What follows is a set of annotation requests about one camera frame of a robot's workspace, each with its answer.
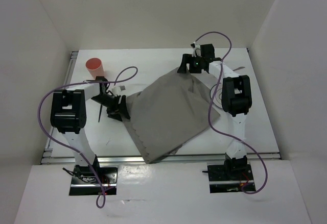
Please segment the gray towel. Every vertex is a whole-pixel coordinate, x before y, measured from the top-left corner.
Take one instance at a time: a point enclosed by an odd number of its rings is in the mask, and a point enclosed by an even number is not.
[[[126,98],[130,120],[123,123],[146,163],[180,148],[209,127],[209,89],[177,69]],[[219,118],[212,110],[212,120]]]

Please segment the white tabletop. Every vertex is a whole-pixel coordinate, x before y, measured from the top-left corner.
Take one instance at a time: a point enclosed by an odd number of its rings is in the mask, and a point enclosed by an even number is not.
[[[138,67],[137,76],[122,84],[127,88],[124,94],[133,94],[143,90],[160,76],[178,67],[182,54],[191,52],[192,49],[81,50],[78,53],[71,83],[91,79],[85,68],[85,63],[88,59],[97,57],[102,60],[106,77],[110,81],[114,81],[122,69],[128,66]],[[222,57],[226,52],[227,48],[216,48],[216,57]],[[278,153],[279,149],[247,50],[245,48],[233,48],[225,59],[225,63],[232,69],[245,67],[238,73],[250,77],[253,104],[246,121],[246,141],[259,153]],[[130,69],[122,74],[121,79],[129,77],[133,73],[134,69]],[[211,74],[206,72],[195,76],[209,88],[217,82]],[[100,105],[94,101],[86,102],[87,123],[85,131],[92,150],[98,156],[139,156],[140,153],[124,125],[106,117],[106,109],[103,109],[101,121],[98,123],[99,108]],[[217,111],[221,117],[215,123],[215,127],[227,132],[226,114],[222,110],[217,109]],[[53,136],[66,143],[57,130],[54,130]],[[183,145],[178,150],[177,155],[225,154],[229,142],[229,138],[221,136],[213,130],[206,130]],[[53,145],[52,157],[72,156],[70,150],[57,144]]]
[[[266,161],[269,178],[258,194],[209,191],[206,163],[120,165],[117,195],[98,209],[96,196],[68,196],[63,165],[33,166],[15,224],[36,223],[294,223],[309,224],[289,161]],[[252,162],[260,187],[264,171]]]

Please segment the white enclosure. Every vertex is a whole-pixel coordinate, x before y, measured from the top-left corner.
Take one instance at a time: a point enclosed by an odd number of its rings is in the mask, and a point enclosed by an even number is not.
[[[0,12],[1,223],[14,223],[25,186],[31,195],[30,170],[46,143],[37,106],[64,82],[72,51],[186,48],[208,31],[248,48],[280,154],[290,161],[278,164],[281,176],[294,171],[310,221],[327,222],[327,0],[1,0]],[[214,35],[202,41],[228,47]],[[49,130],[50,101],[43,111]],[[35,177],[51,168],[34,167]],[[277,178],[278,167],[270,165]]]

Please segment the orange cup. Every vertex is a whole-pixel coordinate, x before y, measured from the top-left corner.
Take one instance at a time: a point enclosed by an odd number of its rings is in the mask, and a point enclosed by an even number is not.
[[[87,60],[85,66],[94,79],[96,79],[97,76],[104,76],[102,61],[99,58]]]

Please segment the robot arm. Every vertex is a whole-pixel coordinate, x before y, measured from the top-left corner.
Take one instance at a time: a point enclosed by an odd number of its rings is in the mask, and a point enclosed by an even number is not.
[[[240,76],[222,63],[220,58],[216,58],[212,44],[196,45],[193,43],[191,46],[194,49],[193,54],[183,55],[177,72],[186,73],[186,65],[189,64],[190,73],[202,73],[202,70],[205,70],[218,79],[223,68],[222,108],[228,113],[228,133],[244,140],[246,116],[252,106],[249,77]],[[245,146],[233,139],[226,151],[226,170],[229,174],[238,173],[244,170],[246,165]]]
[[[99,82],[106,82],[104,77],[97,77]],[[107,107],[108,115],[121,120],[121,114],[129,118],[126,106],[126,96],[111,96],[106,93],[106,84],[88,83],[74,89],[56,90],[53,94],[51,108],[51,125],[58,129],[70,146],[82,152],[96,171],[100,170],[97,156],[89,146],[84,127],[86,125],[85,102],[89,99]],[[73,152],[75,157],[75,172],[79,175],[90,176],[88,164],[82,156]]]
[[[250,79],[248,76],[240,76],[221,62],[210,63],[209,73],[218,79],[222,67],[221,100],[223,110],[228,113],[228,133],[244,140],[245,121],[249,108],[252,106]],[[230,171],[242,170],[247,165],[244,144],[233,139],[226,150],[226,160]]]

